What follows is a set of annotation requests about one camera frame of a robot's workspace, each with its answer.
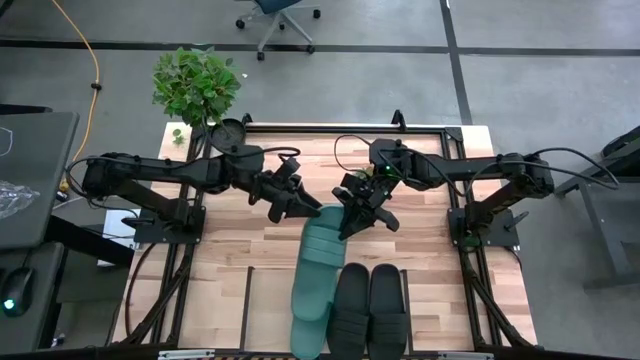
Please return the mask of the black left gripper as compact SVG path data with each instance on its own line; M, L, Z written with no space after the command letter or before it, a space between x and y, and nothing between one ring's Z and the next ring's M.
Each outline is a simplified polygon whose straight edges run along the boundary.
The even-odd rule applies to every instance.
M268 218L273 223L279 223L287 212L294 190L290 183L290 177L282 179L275 172L268 170L253 177L249 190L249 204L255 205L259 200L270 202L271 207L268 212ZM304 204L289 206L289 218L316 218L321 215L320 210L317 208L320 208L322 203L305 190L303 183L297 185L295 192L300 200L309 206Z

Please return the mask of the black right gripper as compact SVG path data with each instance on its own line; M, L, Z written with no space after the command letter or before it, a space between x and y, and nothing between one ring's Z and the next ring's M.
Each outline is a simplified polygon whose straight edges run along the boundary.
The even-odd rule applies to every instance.
M381 221L386 228L396 232L400 227L395 215L383 208L385 201L392 198L391 192L398 184L396 180L371 178L354 192L353 202L343 204L343 218L340 224L340 240L355 235Z

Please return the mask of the teal rubber slide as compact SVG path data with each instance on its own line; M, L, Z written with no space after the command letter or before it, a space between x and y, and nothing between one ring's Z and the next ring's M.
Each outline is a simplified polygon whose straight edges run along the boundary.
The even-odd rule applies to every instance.
M346 242L339 239L343 207L327 205L320 212L303 226L292 287L291 310L304 321L325 315L334 298L337 272L345 264Z
M324 348L328 322L329 312L313 321L294 316L290 335L291 353L301 360L315 360Z

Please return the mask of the black rubber slide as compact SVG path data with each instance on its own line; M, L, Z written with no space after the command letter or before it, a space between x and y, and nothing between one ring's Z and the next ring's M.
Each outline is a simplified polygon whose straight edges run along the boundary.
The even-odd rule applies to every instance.
M401 360L407 344L408 317L400 272L391 264L371 273L368 354L371 360Z
M369 271L358 263L342 269L326 332L331 360L361 360L369 322Z

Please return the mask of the large leafy potted plant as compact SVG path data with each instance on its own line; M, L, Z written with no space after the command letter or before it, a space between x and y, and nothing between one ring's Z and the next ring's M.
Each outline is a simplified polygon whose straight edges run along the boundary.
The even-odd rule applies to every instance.
M220 151L239 146L246 141L245 126L227 116L241 89L232 63L198 49L163 54L153 67L152 102L203 143Z

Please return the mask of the white floor box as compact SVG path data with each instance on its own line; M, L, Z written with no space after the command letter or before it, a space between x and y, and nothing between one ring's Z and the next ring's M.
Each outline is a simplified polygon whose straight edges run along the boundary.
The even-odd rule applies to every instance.
M126 225L122 220L131 214L140 214L139 209L132 213L125 210L108 210L105 215L102 235L104 238L136 251L139 244L134 241L135 229Z

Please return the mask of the blue office chair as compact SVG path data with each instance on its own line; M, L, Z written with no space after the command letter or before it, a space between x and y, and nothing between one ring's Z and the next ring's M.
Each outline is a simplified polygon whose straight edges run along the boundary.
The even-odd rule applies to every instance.
M298 24L298 22L289 14L290 10L302 10L311 9L312 17L314 19L320 19L322 12L318 5L300 5L303 0L236 0L236 1L250 1L255 4L249 13L240 15L236 21L235 26L237 29L242 30L246 27L248 22L257 20L260 18L270 18L272 20L269 28L266 30L261 41L257 45L256 58L258 61L265 60L264 48L267 42L272 37L274 31L279 29L281 31L286 29L286 25L289 25L295 32L297 32L307 42L304 51L308 54L315 53L315 45L311 36Z

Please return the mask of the grey metal stand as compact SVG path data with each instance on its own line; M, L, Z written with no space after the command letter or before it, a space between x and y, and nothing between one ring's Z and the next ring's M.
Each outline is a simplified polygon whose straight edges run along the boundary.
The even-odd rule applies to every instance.
M555 195L577 190L596 238L604 245L609 274L586 290L640 285L640 126L615 138L592 165L562 183Z

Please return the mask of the black desk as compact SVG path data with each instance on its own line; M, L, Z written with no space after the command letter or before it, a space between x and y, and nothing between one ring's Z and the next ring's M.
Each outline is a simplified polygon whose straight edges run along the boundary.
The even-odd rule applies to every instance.
M64 247L58 243L0 251L0 288L15 269L30 267L35 271L29 309L22 316L8 317L0 306L0 355L32 352L44 345L44 337L51 334L50 313L64 255Z
M78 123L73 112L0 116L0 181L39 194L26 208L0 219L0 251L43 242Z

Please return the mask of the clear plastic bag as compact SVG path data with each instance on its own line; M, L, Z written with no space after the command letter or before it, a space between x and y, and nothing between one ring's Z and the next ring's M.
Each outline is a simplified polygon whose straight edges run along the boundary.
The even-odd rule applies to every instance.
M29 207L40 193L28 186L15 185L0 180L0 220L8 218Z

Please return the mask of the black computer mouse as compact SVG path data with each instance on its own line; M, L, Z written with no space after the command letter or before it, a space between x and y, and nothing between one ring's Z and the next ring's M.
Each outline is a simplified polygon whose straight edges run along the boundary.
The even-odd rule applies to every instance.
M0 288L0 306L8 317L22 316L32 303L35 271L21 267L11 271Z

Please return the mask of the black aluminium table frame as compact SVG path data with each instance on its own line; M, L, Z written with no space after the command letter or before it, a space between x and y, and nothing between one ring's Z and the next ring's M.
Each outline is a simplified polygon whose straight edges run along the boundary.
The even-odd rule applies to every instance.
M414 125L401 131L394 125L253 123L247 134L249 143L265 148L298 148L307 191L327 204L345 169L367 163L366 145L375 138L401 139L418 151L452 157L493 154L484 126ZM347 246L350 262L367 267L391 263L406 273L411 334L418 351L473 346L459 256L448 231L451 203L446 187L417 192L399 186L387 203L399 219L399 230L377 224ZM184 289L184 309L181 314L167 309L149 340L171 340L181 348L241 350L248 270L295 269L303 220L272 223L267 203L249 205L246 194L238 190L206 196L204 205L204 234Z

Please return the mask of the silver metal bracket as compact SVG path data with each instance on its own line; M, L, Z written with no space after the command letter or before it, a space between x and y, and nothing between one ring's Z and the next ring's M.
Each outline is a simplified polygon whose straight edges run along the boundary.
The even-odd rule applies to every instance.
M216 352L209 349L179 349L160 351L157 360L210 360L215 356Z
M439 352L437 360L494 360L494 355L482 352L447 351Z

